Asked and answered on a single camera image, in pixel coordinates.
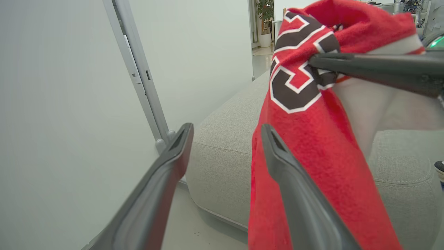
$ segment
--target floor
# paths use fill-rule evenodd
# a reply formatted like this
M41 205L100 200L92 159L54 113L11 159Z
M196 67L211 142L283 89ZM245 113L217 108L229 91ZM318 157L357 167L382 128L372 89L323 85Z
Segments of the floor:
M256 78L271 67L273 51L274 43L271 43L271 45L266 48L257 47L253 49L253 74Z
M179 185L171 204L162 250L246 250L247 233L202 212ZM444 217L431 250L444 249Z

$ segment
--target black number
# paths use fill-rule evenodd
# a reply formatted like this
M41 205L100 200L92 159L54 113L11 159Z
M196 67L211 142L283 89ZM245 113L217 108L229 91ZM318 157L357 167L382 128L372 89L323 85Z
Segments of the black number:
M321 30L326 30L317 20L292 12L285 14L284 20L291 23L294 20L302 22L302 26L288 29L277 38L274 60L271 65L271 99L287 113L305 111L320 97L319 89L331 87L337 78L334 72L311 68L307 62L292 70L279 65L278 56L285 50L295 50L306 43L311 43L319 53L339 52L340 46L333 32L327 32L314 42L310 38ZM299 88L291 84L294 77L305 75L308 80Z

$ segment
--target shoe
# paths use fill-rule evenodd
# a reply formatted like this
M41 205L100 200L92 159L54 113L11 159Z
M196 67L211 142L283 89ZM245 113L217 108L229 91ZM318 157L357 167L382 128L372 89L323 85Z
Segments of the shoe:
M440 177L441 184L444 185L444 161L435 162L436 171Z

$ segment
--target metal stand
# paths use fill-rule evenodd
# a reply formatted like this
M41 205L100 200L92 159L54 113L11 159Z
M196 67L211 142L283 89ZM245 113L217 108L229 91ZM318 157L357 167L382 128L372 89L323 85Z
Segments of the metal stand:
M174 137L175 132L168 129L163 115L130 4L128 0L103 0L103 5L160 154Z

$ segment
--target white pot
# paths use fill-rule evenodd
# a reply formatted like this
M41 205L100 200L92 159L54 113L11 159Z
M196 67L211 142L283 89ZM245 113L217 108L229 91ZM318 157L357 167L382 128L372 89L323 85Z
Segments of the white pot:
M271 45L271 34L260 35L259 36L259 44L261 48L267 48Z

